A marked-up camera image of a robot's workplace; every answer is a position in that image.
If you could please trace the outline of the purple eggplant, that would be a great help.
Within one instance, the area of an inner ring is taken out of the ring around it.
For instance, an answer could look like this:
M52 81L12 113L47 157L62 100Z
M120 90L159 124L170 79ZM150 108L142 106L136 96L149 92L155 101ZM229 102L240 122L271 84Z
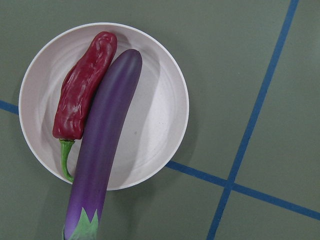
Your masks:
M77 158L62 232L64 240L97 237L113 161L142 65L138 50L124 51L97 89Z

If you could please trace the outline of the red chili pepper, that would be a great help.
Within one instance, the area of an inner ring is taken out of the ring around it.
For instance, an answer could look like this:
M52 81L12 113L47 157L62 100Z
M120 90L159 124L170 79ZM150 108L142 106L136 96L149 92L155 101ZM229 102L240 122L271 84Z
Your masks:
M116 54L118 40L107 31L98 33L84 55L65 76L54 117L52 135L60 142L60 164L70 182L68 156L76 140L83 137L93 96Z

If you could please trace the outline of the pink plate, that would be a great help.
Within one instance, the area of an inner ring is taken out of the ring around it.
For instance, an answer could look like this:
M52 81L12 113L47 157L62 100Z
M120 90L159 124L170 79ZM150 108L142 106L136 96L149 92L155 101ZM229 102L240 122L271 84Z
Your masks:
M18 114L24 138L37 160L61 180L60 143L52 128L62 82L100 32L114 33L117 53L138 50L142 71L116 150L108 190L137 185L160 171L186 132L189 96L172 55L136 28L110 22L67 30L49 41L30 63L20 88Z

